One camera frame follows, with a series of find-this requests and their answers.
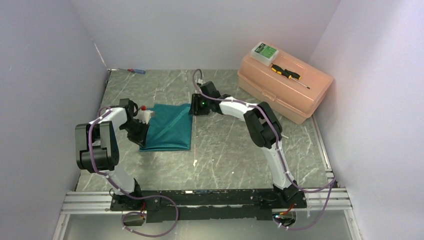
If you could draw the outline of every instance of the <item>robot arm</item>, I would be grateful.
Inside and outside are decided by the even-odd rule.
[[[119,149],[115,133],[125,129],[127,138],[142,148],[146,145],[149,120],[153,116],[150,110],[138,111],[133,101],[121,99],[118,106],[107,109],[101,120],[94,126],[91,135],[93,155],[99,172],[105,173],[122,190],[135,197],[141,197],[141,188],[125,169],[119,165]],[[75,127],[76,163],[81,170],[94,173],[89,151],[89,129],[94,123],[79,124]],[[116,199],[130,208],[138,208],[140,201],[125,196],[113,187]]]
[[[246,122],[252,141],[261,148],[269,164],[274,188],[281,193],[283,200],[286,202],[294,197],[298,190],[292,186],[291,181],[289,181],[288,178],[290,178],[293,182],[296,181],[290,172],[287,172],[286,174],[284,171],[283,162],[280,160],[277,152],[277,145],[279,149],[282,149],[282,141],[276,139],[270,126],[264,122],[264,118],[259,110],[252,107],[258,106],[265,112],[281,139],[282,127],[268,103],[248,103],[244,105],[238,102],[233,102],[236,100],[234,97],[227,94],[221,96],[211,81],[200,85],[200,89],[207,96],[226,101],[214,101],[203,97],[201,94],[193,94],[191,97],[190,113],[193,115],[207,115],[210,111],[213,111],[222,115],[230,115]],[[282,159],[287,166],[286,158],[282,151],[281,154]]]

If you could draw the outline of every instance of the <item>gray floor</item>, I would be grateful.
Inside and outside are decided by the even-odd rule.
[[[204,80],[212,81],[221,94],[258,103],[238,87],[236,70],[204,70]],[[194,87],[192,70],[148,70],[146,74],[113,71],[102,106],[117,105],[130,98],[138,105],[190,103]],[[325,167],[311,119],[297,125],[277,114],[282,125],[283,150],[290,171],[302,187],[321,187],[327,182]],[[245,189],[269,188],[272,177],[262,151],[250,139],[243,121],[212,113],[195,116],[191,150],[139,152],[127,140],[127,133],[116,134],[120,164],[143,190]],[[106,181],[81,171],[77,191],[107,191]]]

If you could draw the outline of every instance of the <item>plastic storage box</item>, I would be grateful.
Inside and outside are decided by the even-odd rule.
[[[238,85],[260,101],[267,102],[284,117],[296,124],[302,124],[322,102],[333,78],[281,49],[278,50],[278,56],[272,63],[299,74],[300,82],[310,89],[275,73],[269,66],[253,59],[250,52],[244,56],[237,72]]]

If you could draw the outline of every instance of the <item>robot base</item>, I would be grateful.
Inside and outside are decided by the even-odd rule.
[[[179,220],[243,219],[270,220],[272,209],[307,207],[305,194],[296,191],[288,201],[286,190],[278,188],[219,189],[219,190],[162,190],[141,191],[143,197],[162,195],[178,205]],[[175,208],[163,198],[146,199],[147,223],[160,223],[175,219]],[[110,205],[111,211],[133,211],[117,201]]]
[[[139,183],[135,180],[134,191],[130,193],[134,197],[142,197],[143,193]],[[143,205],[143,200],[135,200],[125,195],[112,195],[112,204],[110,205],[111,211],[129,211],[140,210]]]

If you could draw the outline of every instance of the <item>teal cloth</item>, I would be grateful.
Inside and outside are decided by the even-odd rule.
[[[149,121],[146,145],[140,147],[140,152],[190,149],[193,116],[189,114],[189,103],[179,106],[155,104],[148,109],[155,115]]]

